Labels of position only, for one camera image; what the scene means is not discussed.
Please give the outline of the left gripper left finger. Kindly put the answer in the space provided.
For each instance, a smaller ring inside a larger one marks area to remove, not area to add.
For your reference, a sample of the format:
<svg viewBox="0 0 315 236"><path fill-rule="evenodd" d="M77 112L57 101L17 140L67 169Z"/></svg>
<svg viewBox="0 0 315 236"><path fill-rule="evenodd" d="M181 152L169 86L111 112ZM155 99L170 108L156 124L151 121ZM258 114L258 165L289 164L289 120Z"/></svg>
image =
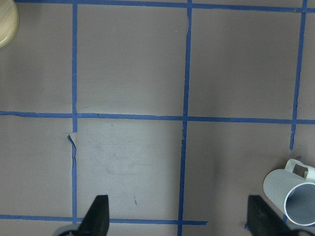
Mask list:
<svg viewBox="0 0 315 236"><path fill-rule="evenodd" d="M107 195L95 197L78 228L80 236L106 236L109 230L109 199Z"/></svg>

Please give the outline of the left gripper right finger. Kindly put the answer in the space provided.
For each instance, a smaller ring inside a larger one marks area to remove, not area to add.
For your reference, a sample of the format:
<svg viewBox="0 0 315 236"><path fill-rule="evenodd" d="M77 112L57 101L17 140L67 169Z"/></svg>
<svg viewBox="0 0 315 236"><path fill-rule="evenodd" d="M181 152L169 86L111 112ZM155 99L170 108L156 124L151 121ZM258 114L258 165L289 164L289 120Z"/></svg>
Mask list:
<svg viewBox="0 0 315 236"><path fill-rule="evenodd" d="M247 227L252 236L293 236L294 231L259 195L248 196Z"/></svg>

